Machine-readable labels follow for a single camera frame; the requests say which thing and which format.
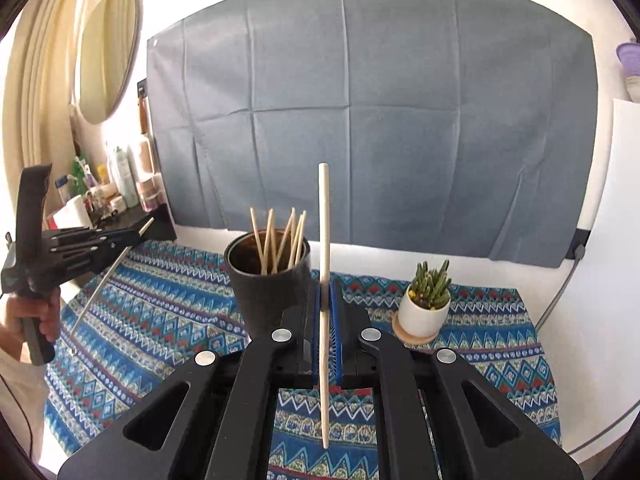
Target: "wooden coaster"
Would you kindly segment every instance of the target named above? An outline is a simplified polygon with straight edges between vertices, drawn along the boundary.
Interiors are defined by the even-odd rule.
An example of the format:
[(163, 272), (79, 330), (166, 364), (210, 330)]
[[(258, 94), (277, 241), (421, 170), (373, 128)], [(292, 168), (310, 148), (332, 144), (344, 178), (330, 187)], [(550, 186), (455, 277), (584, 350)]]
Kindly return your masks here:
[(436, 332), (434, 335), (430, 335), (427, 337), (416, 337), (414, 335), (410, 335), (407, 332), (405, 332), (404, 328), (402, 328), (402, 326), (400, 325), (400, 322), (398, 321), (397, 312), (394, 312), (393, 314), (391, 314), (391, 327), (394, 329), (394, 333), (398, 336), (398, 339), (400, 341), (402, 341), (403, 343), (407, 343), (409, 345), (416, 345), (416, 346), (426, 345), (427, 343), (430, 343), (431, 341), (436, 339), (439, 332), (438, 330), (438, 332)]

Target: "cactus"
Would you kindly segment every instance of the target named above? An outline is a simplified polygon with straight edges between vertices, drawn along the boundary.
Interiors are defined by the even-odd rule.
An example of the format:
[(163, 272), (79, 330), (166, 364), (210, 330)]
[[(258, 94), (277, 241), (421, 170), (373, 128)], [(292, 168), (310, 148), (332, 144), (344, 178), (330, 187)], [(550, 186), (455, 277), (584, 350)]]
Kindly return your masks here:
[(447, 278), (449, 260), (445, 260), (440, 270), (431, 269), (427, 262), (418, 264), (415, 278), (409, 285), (409, 298), (419, 307), (427, 310), (438, 310), (447, 306), (450, 300)]

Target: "human hand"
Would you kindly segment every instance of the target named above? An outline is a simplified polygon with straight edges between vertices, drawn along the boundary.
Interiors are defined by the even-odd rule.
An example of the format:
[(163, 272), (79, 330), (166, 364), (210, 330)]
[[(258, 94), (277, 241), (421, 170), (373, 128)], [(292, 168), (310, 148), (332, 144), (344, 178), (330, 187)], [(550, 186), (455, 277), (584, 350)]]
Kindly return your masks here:
[(9, 355), (20, 359), (24, 332), (22, 330), (23, 317), (37, 317), (40, 319), (40, 332), (53, 343), (60, 337), (60, 288), (55, 288), (48, 300), (30, 300), (15, 295), (9, 296), (4, 304), (0, 322), (0, 346)]

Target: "tablecloth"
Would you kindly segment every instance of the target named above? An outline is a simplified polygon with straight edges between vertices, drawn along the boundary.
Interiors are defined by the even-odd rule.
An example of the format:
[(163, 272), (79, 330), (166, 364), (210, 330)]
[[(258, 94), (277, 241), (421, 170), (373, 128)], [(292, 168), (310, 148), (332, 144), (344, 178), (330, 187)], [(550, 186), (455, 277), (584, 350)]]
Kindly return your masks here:
[[(455, 277), (455, 268), (450, 274)], [(391, 314), (407, 282), (336, 277), (344, 284), (347, 306), (364, 305), (375, 327), (392, 332)], [(67, 454), (108, 427), (194, 353), (239, 351), (246, 341), (221, 254), (146, 242), (124, 259), (70, 336), (99, 278), (62, 310), (62, 336), (46, 375), (46, 421)], [(560, 444), (553, 376), (517, 291), (461, 285), (451, 285), (450, 291), (446, 323), (420, 349), (456, 349)], [(332, 386), (330, 397), (331, 444), (324, 450), (318, 391), (279, 391), (268, 479), (378, 478), (371, 390)]]

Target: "black cup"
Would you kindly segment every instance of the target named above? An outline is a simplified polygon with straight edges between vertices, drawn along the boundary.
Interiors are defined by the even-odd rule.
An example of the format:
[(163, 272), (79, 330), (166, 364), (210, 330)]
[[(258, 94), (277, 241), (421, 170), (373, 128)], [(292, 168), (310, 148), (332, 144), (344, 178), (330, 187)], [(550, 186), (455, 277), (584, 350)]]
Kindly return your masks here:
[[(264, 246), (265, 231), (260, 231), (260, 243)], [(276, 231), (277, 245), (282, 240), (282, 230)], [(255, 243), (255, 235), (248, 233), (236, 238), (225, 250), (231, 287), (236, 296), (238, 310), (244, 319), (244, 328), (251, 339), (271, 336), (280, 327), (282, 313), (286, 308), (305, 305), (311, 268), (309, 254), (311, 248), (303, 239), (299, 263), (287, 269), (290, 254), (290, 236), (278, 264), (278, 272), (271, 274), (271, 251), (268, 274), (260, 274), (260, 257)]]

